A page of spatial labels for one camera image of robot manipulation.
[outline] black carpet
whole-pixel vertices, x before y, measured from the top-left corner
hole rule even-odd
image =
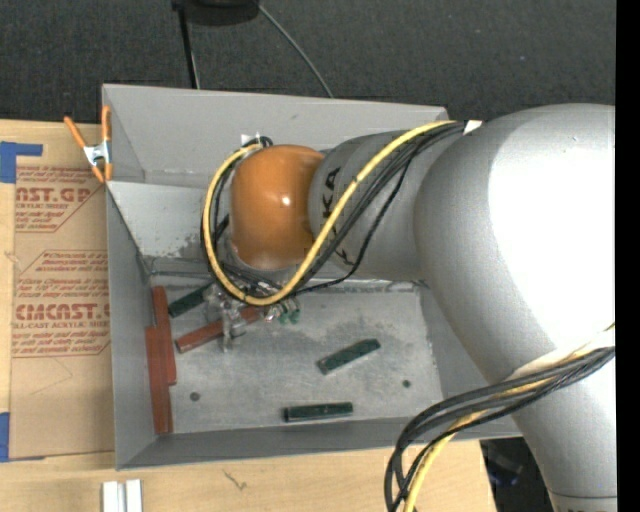
[[[263,0],[340,98],[443,105],[491,119],[566,102],[615,103],[615,0]],[[202,87],[325,93],[259,15],[191,25]],[[104,82],[189,87],[170,0],[0,0],[0,118],[96,122]],[[551,510],[522,441],[492,449],[523,464],[496,490],[500,512]]]

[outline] blue tape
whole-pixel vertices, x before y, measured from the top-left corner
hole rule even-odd
[[[0,462],[9,460],[9,413],[0,413]]]
[[[16,182],[16,157],[42,156],[42,144],[0,142],[0,183]]]

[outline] cable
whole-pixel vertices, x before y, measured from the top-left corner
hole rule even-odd
[[[512,414],[513,412],[519,409],[522,409],[535,401],[540,400],[541,398],[549,395],[550,393],[558,389],[574,384],[575,382],[578,382],[579,380],[582,380],[588,377],[589,375],[591,375],[592,373],[594,373],[595,371],[599,370],[602,366],[604,366],[604,364],[606,364],[613,358],[614,353],[615,353],[615,349],[609,349],[609,351],[605,353],[604,358],[601,361],[595,362],[593,366],[587,365],[584,370],[580,370],[580,369],[573,370],[573,372],[570,372],[569,375],[561,377],[558,382],[554,381],[550,384],[542,385],[541,386],[542,389],[538,393],[536,393],[534,397],[527,400],[523,400],[520,403],[517,403],[509,408],[505,408],[505,409],[508,409],[508,411],[503,410],[503,411],[500,411],[499,413],[495,413],[493,415],[489,415],[486,418],[481,418],[481,419],[485,420],[484,422],[486,423],[488,421],[492,421],[496,419],[497,417],[502,417],[506,414]],[[468,416],[461,418],[460,420],[456,421],[447,430],[447,432],[438,436],[434,441],[432,441],[429,444],[429,448],[425,451],[424,458],[420,463],[420,467],[418,468],[415,474],[413,482],[411,483],[409,495],[407,496],[407,499],[405,501],[404,512],[413,512],[415,507],[415,502],[417,500],[418,493],[420,492],[420,489],[424,482],[426,473],[433,465],[433,461],[435,460],[437,455],[442,451],[442,449],[444,449],[446,444],[451,439],[453,439],[453,437],[458,432],[460,432],[461,430],[470,428],[470,426],[474,423],[474,421],[476,421],[476,418],[478,416],[481,416],[482,414],[483,414],[482,412],[479,412],[479,413],[470,414]]]
[[[336,284],[339,284],[343,281],[345,281],[346,279],[348,279],[349,277],[351,277],[357,270],[358,267],[360,266],[363,258],[364,258],[364,253],[367,250],[367,247],[369,246],[369,243],[371,242],[373,235],[375,234],[375,231],[378,228],[378,225],[380,224],[380,222],[382,221],[382,217],[385,215],[386,211],[388,210],[389,206],[391,205],[391,202],[393,201],[393,199],[395,198],[396,194],[399,191],[400,186],[402,185],[402,182],[404,180],[404,175],[406,174],[409,164],[411,163],[412,159],[415,158],[415,156],[420,153],[421,151],[423,151],[424,149],[428,148],[429,146],[439,142],[440,140],[449,137],[450,135],[454,134],[454,133],[462,133],[464,129],[464,125],[462,123],[452,123],[450,125],[447,126],[443,126],[437,129],[434,129],[426,134],[423,134],[421,137],[422,139],[418,142],[415,143],[414,147],[410,147],[410,146],[405,146],[405,150],[402,152],[399,152],[396,157],[387,165],[387,167],[385,168],[384,172],[381,173],[380,175],[378,175],[376,177],[376,179],[374,180],[374,182],[369,186],[369,188],[367,189],[367,191],[365,192],[365,194],[363,194],[363,196],[360,198],[360,200],[358,201],[358,203],[354,206],[351,214],[349,215],[349,217],[342,223],[340,230],[338,231],[338,233],[335,234],[334,239],[331,241],[331,243],[326,247],[326,249],[324,249],[324,251],[322,252],[322,254],[320,256],[318,256],[318,258],[316,259],[316,261],[314,262],[313,266],[309,269],[309,271],[305,274],[305,278],[301,280],[300,284],[298,286],[303,286],[304,284],[306,284],[309,280],[311,280],[311,278],[317,274],[317,272],[320,270],[320,268],[322,268],[322,266],[327,262],[327,260],[333,255],[333,253],[337,250],[338,246],[340,245],[340,243],[342,243],[342,240],[344,240],[344,238],[346,237],[346,235],[349,233],[349,230],[351,230],[351,228],[355,225],[355,223],[360,219],[360,217],[362,216],[362,214],[364,213],[364,211],[371,205],[371,202],[373,201],[373,199],[386,187],[386,185],[389,183],[389,181],[391,181],[391,179],[393,179],[393,177],[400,171],[402,171],[402,176],[399,179],[398,184],[396,185],[396,187],[394,188],[394,191],[391,193],[391,196],[388,198],[388,200],[385,202],[385,204],[383,205],[380,213],[376,216],[376,219],[374,220],[374,223],[372,224],[372,227],[370,228],[369,232],[367,233],[365,240],[360,248],[360,252],[356,258],[356,261],[354,262],[351,270],[344,276],[335,279],[333,281],[329,281],[327,283],[322,283],[322,284],[318,284],[315,286],[310,286],[308,288],[303,288],[301,290],[296,290],[295,292],[292,293],[292,295],[300,295],[303,293],[308,293],[310,291],[316,291],[319,289],[323,289],[323,288],[327,288],[329,286],[333,286]]]
[[[220,221],[220,223],[216,225],[218,227],[216,228],[216,236],[213,240],[214,240],[214,244],[216,244],[216,247],[217,247],[217,243],[220,241],[220,238],[222,237],[226,229],[229,227],[229,214],[227,213],[222,218],[222,221]]]
[[[512,381],[488,386],[486,388],[481,388],[453,397],[420,413],[403,430],[396,444],[396,449],[394,450],[387,466],[384,487],[387,509],[389,511],[397,510],[400,502],[405,499],[406,492],[414,480],[416,484],[415,487],[412,486],[412,489],[416,489],[414,494],[417,496],[421,482],[424,479],[424,474],[428,471],[432,460],[444,447],[444,444],[446,444],[446,442],[448,442],[448,440],[453,436],[453,434],[460,430],[493,421],[507,414],[512,414],[517,410],[528,406],[534,401],[547,396],[556,389],[566,387],[591,375],[609,362],[614,356],[615,348],[597,349],[587,354],[576,353],[573,355],[573,359],[562,362],[561,364],[556,364],[553,367],[535,372],[519,379],[513,379]],[[478,400],[488,394],[492,394],[493,396],[475,404],[462,406],[456,410],[449,410],[454,406],[468,403],[472,400]],[[476,415],[484,414],[487,411],[498,407],[502,407],[502,409],[496,413],[474,419]],[[444,422],[451,421],[452,418],[456,418],[456,422],[422,450],[418,457],[416,457],[407,477],[405,478],[402,473],[402,452],[407,446],[416,441],[424,433],[434,429]],[[436,450],[434,446],[436,446],[436,443],[440,443],[441,441],[442,444],[438,444],[438,448]],[[418,478],[416,475],[418,466],[422,468],[422,476],[420,476],[419,480],[416,480],[416,478]],[[396,477],[400,486],[400,491],[395,501],[391,498],[391,480],[394,471],[396,472]]]
[[[277,283],[271,281],[270,279],[266,279],[262,276],[252,274],[248,270],[241,269],[240,267],[236,267],[235,265],[231,265],[230,263],[223,263],[223,267],[225,270],[228,270],[231,274],[235,275],[238,279],[245,281],[250,286],[261,290],[265,294],[269,293],[270,291],[269,288],[274,290],[279,289],[279,286]]]
[[[288,41],[288,43],[291,46],[293,46],[293,48],[298,52],[300,57],[303,58],[307,66],[309,66],[309,69],[313,72],[313,74],[318,79],[318,82],[320,82],[320,85],[322,85],[322,88],[327,93],[327,96],[329,96],[329,98],[335,98],[335,96],[333,95],[333,92],[331,92],[331,89],[329,89],[327,82],[324,81],[324,79],[322,78],[322,75],[320,75],[320,72],[313,65],[313,62],[311,62],[311,59],[307,57],[307,54],[300,47],[300,45],[298,45],[298,43],[295,42],[293,37],[289,35],[289,33],[284,29],[284,27],[280,25],[280,23],[278,23],[278,21],[271,14],[269,14],[269,11],[267,11],[259,2],[255,2],[255,3],[258,6],[258,9],[260,9],[260,12],[263,14],[263,16],[267,18],[267,20],[269,20],[269,22],[278,30],[278,32],[280,32],[284,36],[284,38]]]
[[[236,297],[237,299],[246,302],[247,304],[251,304],[253,306],[268,306],[271,304],[275,304],[281,299],[287,297],[301,279],[304,277],[305,273],[312,265],[313,261],[317,257],[322,245],[325,243],[327,237],[329,236],[332,228],[336,224],[338,217],[344,210],[347,202],[351,198],[351,196],[355,193],[356,189],[360,186],[362,181],[371,174],[378,164],[382,162],[385,158],[387,158],[391,153],[393,153],[397,148],[401,147],[403,144],[411,141],[419,135],[425,134],[431,130],[434,130],[440,126],[452,124],[453,121],[435,121],[424,126],[420,126],[418,128],[414,128],[410,130],[400,137],[394,139],[391,143],[387,144],[378,154],[376,154],[358,173],[358,175],[351,181],[349,186],[346,188],[345,192],[338,199],[334,210],[331,212],[331,215],[327,219],[327,221],[322,226],[320,233],[318,234],[317,239],[309,249],[307,256],[300,264],[298,270],[295,272],[293,277],[282,287],[281,290],[270,295],[268,297],[255,297],[250,296],[240,290],[237,286],[235,286],[224,274],[224,271],[220,267],[220,263],[218,262],[215,249],[213,247],[211,241],[211,201],[218,187],[218,183],[221,178],[231,169],[231,166],[236,163],[241,157],[245,156],[249,151],[253,149],[257,149],[260,147],[259,144],[248,146],[247,148],[241,148],[236,151],[233,155],[227,158],[223,164],[218,168],[215,172],[211,182],[209,184],[209,188],[207,190],[207,195],[205,197],[205,206],[203,211],[203,236],[205,242],[205,249],[207,251],[207,257],[209,259],[209,263],[211,265],[212,270],[214,271],[216,277],[220,281],[221,285],[227,290],[228,293]]]
[[[184,4],[181,1],[172,2],[173,9],[178,12],[178,20],[180,21],[180,33],[182,35],[182,45],[184,46],[184,54],[187,58],[187,69],[189,71],[189,82],[192,89],[200,89],[200,77],[196,68],[196,58],[191,48],[191,37],[189,36],[189,25],[187,23],[187,15],[184,10]]]

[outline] black wire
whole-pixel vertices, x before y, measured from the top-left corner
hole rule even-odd
[[[605,364],[607,364],[614,356],[615,356],[615,348],[598,349],[598,350],[595,350],[595,351],[587,354],[586,356],[583,356],[583,357],[581,357],[579,359],[576,359],[575,361],[571,361],[570,363],[563,364],[563,365],[560,365],[560,366],[558,366],[556,368],[553,368],[551,370],[554,371],[554,373],[557,373],[557,372],[555,372],[556,370],[562,370],[563,373],[558,374],[557,377],[554,380],[552,380],[550,383],[543,384],[543,385],[539,386],[538,388],[536,388],[534,390],[533,393],[527,393],[527,394],[531,395],[528,398],[521,398],[522,395],[518,395],[518,400],[513,405],[507,405],[507,406],[503,407],[503,409],[498,411],[498,412],[483,416],[482,418],[478,418],[478,419],[476,419],[476,420],[474,420],[472,422],[469,422],[466,425],[463,425],[463,426],[460,426],[460,427],[456,427],[456,428],[453,428],[453,429],[448,429],[447,431],[443,432],[442,434],[437,436],[435,439],[433,439],[420,452],[420,454],[414,460],[414,463],[412,464],[411,469],[407,473],[407,477],[406,478],[402,474],[402,468],[401,468],[401,464],[400,464],[400,475],[401,475],[401,478],[398,479],[398,483],[400,485],[400,490],[398,492],[398,495],[397,495],[397,498],[396,498],[395,501],[392,499],[392,489],[391,489],[391,485],[390,485],[391,484],[390,476],[393,473],[393,468],[392,468],[392,465],[391,465],[392,461],[390,460],[389,465],[387,466],[387,471],[385,473],[385,489],[384,489],[384,491],[385,491],[385,501],[386,501],[386,504],[387,504],[387,510],[389,510],[389,511],[397,510],[397,508],[398,508],[399,504],[401,503],[401,501],[406,498],[406,493],[407,493],[407,491],[409,489],[409,486],[411,485],[411,481],[412,481],[412,479],[413,479],[413,477],[415,475],[415,472],[417,471],[417,468],[419,467],[420,460],[422,459],[422,457],[424,456],[426,451],[429,449],[429,447],[433,446],[435,443],[437,443],[438,441],[442,440],[444,437],[447,437],[447,436],[449,436],[451,434],[460,432],[462,430],[467,430],[469,428],[473,428],[475,426],[482,425],[484,423],[488,423],[490,421],[493,421],[495,419],[501,418],[503,416],[506,416],[506,415],[509,415],[509,414],[513,414],[514,412],[517,412],[518,410],[530,405],[531,403],[544,398],[545,396],[549,395],[553,391],[556,391],[557,389],[561,389],[561,388],[570,386],[571,384],[574,384],[574,383],[576,383],[576,382],[588,377],[589,375],[595,373],[596,371],[598,371]],[[548,374],[547,371],[543,371],[543,372],[537,372],[534,375],[538,376],[537,380],[545,380],[548,377],[540,377],[540,375],[547,375],[547,374]],[[509,384],[511,384],[513,388],[517,388],[517,387],[522,386],[523,384],[516,384],[517,380],[519,380],[519,379],[514,379],[513,381],[509,381]],[[457,418],[466,416],[467,414],[469,414],[468,410],[469,410],[469,408],[461,408],[460,410],[455,411],[456,412],[455,416]],[[435,428],[436,426],[441,424],[441,422],[440,422],[441,418],[442,417],[436,418],[435,420],[431,420],[430,422],[427,422],[426,424],[422,425],[421,428],[416,429],[415,434],[417,435],[417,437],[415,437],[414,440],[419,438],[421,435],[426,433],[428,430],[432,430],[433,428]],[[402,460],[402,452],[404,451],[405,448],[406,447],[404,447],[399,453],[400,462]]]
[[[220,241],[220,238],[222,237],[222,235],[224,234],[225,230],[228,227],[229,227],[229,214],[225,215],[220,221],[220,223],[218,224],[218,226],[216,227],[216,232],[213,237],[214,247],[216,248],[218,247],[218,242]]]
[[[408,144],[401,151],[396,153],[396,155],[393,157],[393,160],[387,163],[385,171],[380,173],[376,177],[376,179],[369,186],[365,194],[354,206],[349,217],[341,225],[340,230],[336,233],[334,239],[323,250],[321,255],[318,256],[314,264],[310,267],[307,273],[305,273],[305,276],[303,277],[303,279],[301,279],[300,283],[297,285],[296,288],[304,286],[307,282],[309,282],[309,280],[311,280],[311,278],[313,278],[314,275],[318,273],[320,268],[322,268],[322,266],[328,261],[328,259],[337,250],[338,246],[342,243],[342,241],[344,240],[346,235],[349,233],[351,228],[360,219],[360,217],[362,216],[366,208],[371,204],[371,201],[373,200],[373,198],[376,197],[380,193],[380,191],[385,188],[385,186],[389,183],[389,181],[398,172],[402,170],[404,173],[406,173],[412,159],[415,158],[416,155],[418,155],[420,152],[424,151],[426,148],[430,147],[431,145],[451,136],[454,133],[462,132],[463,130],[464,130],[464,125],[462,123],[454,123],[450,125],[445,125],[441,128],[436,128],[432,131],[425,133],[423,136],[420,136],[420,140],[418,141],[416,140],[409,141],[410,143],[413,142],[414,144]],[[399,180],[399,184],[402,183],[403,179],[404,178],[401,178]],[[399,189],[399,186],[396,189],[394,189],[394,192],[392,193],[393,197],[391,198],[391,200],[395,198],[395,195],[397,194],[398,189]],[[385,205],[383,206],[384,212],[386,212],[389,205],[390,205],[390,202],[385,203]],[[379,214],[376,217],[376,220],[374,221],[372,228],[369,230],[367,236],[365,237],[365,241],[363,242],[363,246],[361,247],[360,253],[358,255],[358,259],[356,260],[356,263],[354,263],[354,267],[351,269],[351,271],[347,275],[343,276],[342,278],[336,279],[335,281],[332,281],[330,284],[322,283],[313,287],[302,289],[294,293],[300,294],[300,293],[306,293],[312,290],[326,288],[327,286],[338,284],[344,281],[345,279],[351,277],[351,275],[353,275],[356,272],[357,266],[360,265],[362,261],[362,257],[364,256],[364,252],[366,251],[367,246],[369,245],[369,242],[371,241],[371,238],[375,233],[375,230],[377,229],[380,221],[382,220],[382,217],[384,216],[384,212],[382,212],[382,215]]]
[[[221,263],[222,267],[224,268],[224,270],[228,270],[230,273],[234,274],[238,279],[241,279],[245,282],[247,282],[249,285],[253,286],[256,289],[259,289],[260,291],[262,291],[263,293],[269,293],[269,289],[266,288],[262,283],[266,284],[267,286],[271,287],[271,288],[276,288],[279,289],[279,285],[278,283],[267,279],[265,277],[262,276],[258,276],[256,274],[253,274],[251,272],[249,272],[248,270],[242,269],[240,267],[236,267],[230,263]]]
[[[393,200],[395,199],[396,195],[398,194],[398,192],[400,190],[400,187],[402,186],[402,182],[404,181],[404,178],[407,175],[407,169],[408,168],[409,168],[409,164],[407,163],[407,165],[404,168],[404,171],[400,175],[400,179],[398,180],[398,183],[394,187],[394,189],[391,192],[391,194],[389,194],[389,197],[385,201],[384,205],[380,209],[380,212],[376,216],[371,228],[369,229],[369,232],[367,233],[367,236],[365,237],[364,242],[362,243],[362,247],[360,247],[360,252],[358,253],[358,257],[356,258],[356,261],[354,262],[353,266],[351,267],[351,270],[349,270],[349,272],[346,273],[344,276],[342,276],[342,277],[340,277],[338,279],[334,279],[333,281],[329,281],[327,283],[317,284],[315,286],[308,286],[307,288],[303,288],[301,290],[294,291],[293,293],[291,293],[291,296],[302,295],[303,293],[322,290],[324,288],[328,288],[330,286],[334,286],[336,284],[340,284],[341,282],[349,279],[353,274],[355,274],[355,272],[360,267],[360,264],[362,263],[362,260],[364,259],[364,253],[367,251],[367,248],[369,247],[369,243],[373,239],[373,235],[375,234],[376,230],[378,229],[378,226],[380,225],[380,222],[382,221],[382,218],[384,217],[385,213],[387,213],[387,210],[391,206],[391,203],[393,202]]]
[[[264,137],[261,135],[245,142],[242,147],[246,148],[247,146],[251,146],[252,144],[260,144],[263,148],[268,148],[269,146],[273,146],[273,141],[269,137]]]
[[[289,32],[287,32],[284,29],[284,27],[282,25],[280,25],[280,23],[278,23],[278,21],[269,13],[269,11],[267,11],[262,5],[260,5],[259,1],[254,0],[254,3],[258,6],[258,9],[263,14],[263,16],[269,21],[269,23],[271,23],[276,28],[276,30],[278,32],[280,32],[280,34],[282,34],[284,36],[284,38],[287,40],[287,42],[291,46],[293,46],[293,48],[298,52],[298,55],[300,55],[300,57],[302,57],[302,59],[307,64],[307,66],[309,67],[311,72],[318,79],[318,82],[320,82],[320,85],[324,89],[324,92],[327,93],[327,96],[329,96],[329,98],[335,98],[335,96],[333,95],[333,92],[331,91],[331,89],[329,89],[329,86],[327,85],[327,82],[324,81],[324,78],[322,78],[322,75],[320,74],[320,72],[313,65],[313,62],[311,62],[311,59],[307,56],[307,54],[300,47],[300,45],[298,43],[296,43],[296,41],[293,39],[293,37],[291,37]]]
[[[184,46],[184,54],[187,58],[187,69],[189,71],[189,82],[192,89],[200,89],[200,78],[196,69],[196,59],[191,48],[191,37],[189,35],[189,25],[187,24],[187,15],[183,2],[173,2],[173,8],[178,13],[180,21],[180,33],[182,35],[182,45]]]
[[[342,278],[331,281],[330,283],[322,283],[322,284],[316,285],[315,287],[310,287],[309,289],[303,288],[302,290],[300,290],[300,288],[303,287],[306,283],[308,283],[309,280],[313,278],[313,276],[320,270],[320,268],[332,256],[332,254],[335,252],[335,250],[340,245],[342,240],[348,234],[349,230],[353,227],[353,225],[362,216],[366,208],[370,205],[371,201],[384,189],[384,187],[398,172],[403,171],[404,173],[406,173],[408,166],[411,163],[411,160],[417,154],[419,154],[421,151],[428,148],[429,146],[435,144],[436,142],[454,133],[462,132],[463,129],[464,129],[464,125],[462,123],[452,123],[452,124],[444,125],[442,127],[438,127],[433,130],[430,130],[425,134],[419,135],[415,139],[412,139],[407,143],[405,143],[401,148],[396,150],[394,154],[388,157],[388,160],[386,163],[384,161],[381,162],[379,174],[375,177],[375,179],[373,180],[373,183],[367,188],[367,190],[364,192],[364,194],[362,195],[358,203],[356,203],[354,208],[351,210],[349,217],[345,220],[345,222],[341,225],[340,229],[336,232],[335,238],[327,245],[327,247],[323,250],[320,256],[316,259],[314,264],[309,268],[309,270],[305,273],[303,278],[297,284],[296,288],[290,294],[288,294],[287,297],[285,297],[285,299],[296,294],[306,293],[308,291],[311,291],[311,289],[317,290],[319,288],[326,288],[327,286],[332,286],[334,284],[344,281],[345,279],[353,275],[353,273],[358,268],[355,265],[354,265],[354,268],[352,268],[351,271],[347,275],[343,276]],[[263,138],[261,137],[260,139],[254,139],[254,141],[262,143],[262,139]],[[272,143],[271,139],[268,139],[267,137],[265,137],[264,139],[265,139],[265,143]],[[231,168],[229,168],[227,172],[223,175],[223,177],[220,179],[220,182],[216,185],[216,190],[214,191],[214,198],[213,198],[214,219],[212,223],[214,226],[213,233],[212,233],[212,237],[214,240],[217,240],[219,238],[219,235],[217,233],[217,226],[218,226],[220,201],[222,197],[222,190],[230,174],[231,174]],[[399,182],[394,188],[393,192],[391,193],[390,198],[388,198],[388,200],[385,202],[385,205],[383,206],[380,214],[378,214],[371,229],[367,233],[367,236],[365,237],[365,241],[363,242],[363,245],[361,247],[361,250],[359,252],[359,255],[356,261],[358,266],[360,265],[364,257],[366,249],[373,237],[373,234],[375,233],[375,230],[380,224],[384,216],[384,213],[386,213],[391,202],[397,195],[403,179],[404,179],[403,177],[399,179]],[[242,271],[239,270],[239,272],[237,272],[236,275],[241,276]]]
[[[475,398],[478,398],[478,395],[480,393],[482,393],[483,395],[486,393],[490,393],[491,395],[495,394],[496,392],[505,392],[508,391],[509,389],[514,389],[517,387],[521,387],[527,384],[531,384],[540,380],[545,380],[545,379],[549,379],[552,377],[557,377],[557,378],[562,378],[564,375],[566,375],[568,372],[572,372],[572,371],[576,371],[576,370],[581,370],[584,367],[591,365],[591,364],[597,364],[598,358],[601,357],[601,353],[603,351],[602,350],[598,350],[598,351],[593,351],[585,356],[582,356],[580,358],[577,358],[573,361],[570,361],[568,363],[563,363],[562,365],[559,365],[555,368],[549,369],[549,370],[543,370],[540,372],[536,372],[535,374],[532,374],[530,376],[527,377],[523,377],[520,379],[513,379],[511,381],[505,382],[505,383],[501,383],[498,385],[494,385],[494,386],[488,386],[486,388],[481,388],[479,390],[475,390],[472,391],[470,393],[465,393],[464,395],[460,395],[458,397],[454,397],[453,399],[449,399],[445,402],[441,402],[440,404],[436,404],[435,406],[430,407],[429,409],[427,409],[426,411],[423,411],[423,413],[421,413],[420,415],[418,415],[414,421],[410,422],[409,425],[407,427],[405,427],[405,429],[403,430],[403,433],[400,435],[397,443],[396,443],[396,449],[394,450],[394,453],[389,461],[389,464],[387,466],[387,471],[385,473],[385,496],[388,498],[391,496],[391,483],[392,483],[392,472],[395,471],[396,474],[396,479],[398,480],[398,484],[401,485],[401,483],[403,481],[405,481],[404,479],[404,475],[402,472],[402,453],[404,452],[404,450],[413,442],[415,442],[420,436],[424,435],[427,431],[432,430],[433,428],[441,425],[443,423],[443,421],[440,421],[441,418],[445,418],[446,417],[446,421],[450,421],[451,419],[457,419],[459,417],[462,416],[466,416],[467,414],[470,414],[472,412],[477,412],[480,410],[483,410],[481,407],[477,408],[474,406],[469,406],[469,407],[465,407],[465,408],[459,408],[455,411],[452,411],[451,413],[447,413],[446,415],[442,415],[438,418],[435,419],[431,419],[429,421],[423,421],[422,424],[418,424],[415,425],[415,420],[418,418],[422,418],[423,420],[428,417],[428,416],[434,416],[437,412],[439,412],[438,409],[442,409],[442,405],[447,405],[448,402],[453,402],[455,400],[455,402],[459,402],[461,400],[463,400],[465,398],[465,396],[469,396],[469,395],[476,395]],[[491,399],[489,401],[484,401],[484,402],[479,402],[480,404],[484,405],[484,406],[489,406],[486,407],[486,409],[492,409],[492,408],[496,408],[496,406],[494,404],[491,404]],[[430,415],[425,415],[425,413],[432,411]]]
[[[570,386],[572,384],[575,384],[576,382],[578,382],[578,381],[588,377],[589,375],[592,375],[596,371],[598,371],[606,363],[608,363],[614,357],[614,355],[615,355],[615,349],[611,349],[611,352],[607,353],[601,359],[598,359],[598,360],[596,360],[596,361],[594,361],[592,363],[587,363],[587,364],[583,365],[582,368],[578,368],[578,369],[572,370],[571,372],[568,372],[566,375],[560,376],[557,380],[554,380],[549,384],[544,384],[544,385],[540,386],[539,388],[537,388],[537,392],[531,398],[519,400],[514,405],[505,407],[501,411],[489,414],[487,416],[484,416],[482,418],[479,418],[477,420],[469,422],[466,425],[462,425],[460,427],[449,429],[446,432],[443,432],[442,434],[437,436],[435,439],[433,439],[433,441],[431,441],[427,446],[425,446],[420,451],[418,456],[413,461],[413,464],[411,465],[411,468],[410,468],[409,472],[407,473],[407,478],[405,479],[404,484],[402,485],[400,491],[398,492],[398,497],[396,498],[396,502],[394,502],[393,508],[391,510],[393,510],[393,511],[397,510],[398,506],[400,505],[400,502],[403,499],[406,498],[407,491],[408,491],[408,489],[409,489],[409,487],[411,485],[411,481],[413,480],[413,477],[415,476],[415,473],[417,472],[417,469],[420,466],[420,460],[426,454],[427,450],[429,448],[431,448],[434,444],[436,444],[437,442],[441,441],[443,438],[448,437],[448,436],[450,436],[452,434],[455,434],[457,432],[460,432],[462,430],[467,430],[469,428],[473,428],[475,426],[482,425],[484,423],[489,423],[489,422],[491,422],[493,420],[502,418],[502,417],[504,417],[506,415],[513,414],[513,413],[515,413],[515,412],[517,412],[517,411],[519,411],[519,410],[531,405],[532,403],[534,403],[534,402],[536,402],[536,401],[548,396],[549,394],[551,394],[554,391],[557,391],[559,389],[562,389],[562,388],[568,387],[568,386]]]

